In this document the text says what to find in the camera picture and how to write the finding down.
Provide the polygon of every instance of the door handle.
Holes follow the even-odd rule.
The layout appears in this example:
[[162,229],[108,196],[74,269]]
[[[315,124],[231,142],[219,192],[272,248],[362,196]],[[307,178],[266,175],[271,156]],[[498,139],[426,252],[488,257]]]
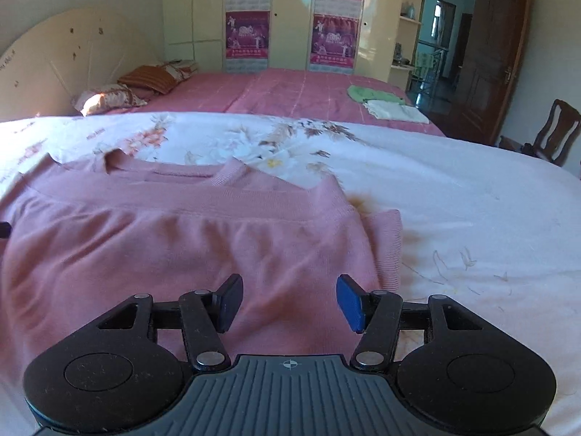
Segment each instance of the door handle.
[[512,78],[512,67],[509,65],[504,71],[504,84],[508,85],[511,78]]

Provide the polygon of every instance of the pillow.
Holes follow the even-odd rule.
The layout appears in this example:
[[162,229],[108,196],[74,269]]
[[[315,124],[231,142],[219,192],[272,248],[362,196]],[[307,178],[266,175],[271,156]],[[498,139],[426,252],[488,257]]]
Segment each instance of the pillow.
[[104,85],[99,89],[82,92],[73,106],[83,116],[90,116],[115,108],[132,108],[146,104],[147,101],[136,96],[125,85]]
[[172,91],[179,83],[163,66],[154,65],[142,65],[123,75],[117,82],[129,87],[150,88],[164,95]]
[[132,86],[131,91],[134,95],[137,95],[138,98],[141,98],[145,101],[150,101],[156,96],[159,96],[159,92],[156,92],[150,88],[139,88],[137,86]]
[[172,60],[162,65],[162,67],[178,83],[184,82],[198,71],[198,64],[195,60]]

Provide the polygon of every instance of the shelf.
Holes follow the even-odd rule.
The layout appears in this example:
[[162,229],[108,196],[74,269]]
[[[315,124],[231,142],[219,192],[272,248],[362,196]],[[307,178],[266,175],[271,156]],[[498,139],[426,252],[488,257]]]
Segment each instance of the shelf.
[[399,69],[399,70],[406,70],[408,72],[411,72],[412,70],[415,70],[415,67],[413,65],[395,65],[395,64],[392,64],[391,65],[391,68],[396,68],[396,69]]
[[412,20],[411,18],[408,18],[407,16],[400,16],[400,20],[408,21],[409,23],[414,23],[414,24],[417,24],[417,25],[421,25],[422,24],[421,21]]

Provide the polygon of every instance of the folded green towel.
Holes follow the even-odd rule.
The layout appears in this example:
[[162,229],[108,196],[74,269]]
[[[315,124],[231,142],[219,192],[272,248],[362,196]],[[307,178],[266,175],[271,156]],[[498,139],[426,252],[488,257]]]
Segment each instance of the folded green towel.
[[352,85],[347,89],[347,93],[357,103],[365,103],[368,100],[384,100],[393,101],[393,103],[406,104],[406,101],[396,94],[372,90],[371,88],[365,88],[362,86]]

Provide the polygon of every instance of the pink bedsheet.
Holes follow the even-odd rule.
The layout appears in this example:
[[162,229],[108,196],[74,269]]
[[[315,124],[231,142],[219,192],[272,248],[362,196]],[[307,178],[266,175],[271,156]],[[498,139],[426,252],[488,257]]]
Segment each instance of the pink bedsheet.
[[146,106],[131,110],[115,110],[111,113],[226,113],[254,78],[254,74],[195,74],[167,95],[149,100]]
[[253,75],[196,74],[170,94],[156,97],[146,106],[129,111],[266,114],[372,124],[443,136],[433,123],[376,119],[362,104],[351,100],[347,94],[350,85],[394,93],[407,100],[406,94],[398,87],[372,78],[268,69]]
[[394,93],[408,99],[400,88],[357,75],[330,74],[287,69],[268,69],[256,74],[229,113],[269,114],[288,118],[373,124],[435,136],[443,133],[433,124],[378,120],[347,94],[351,85]]

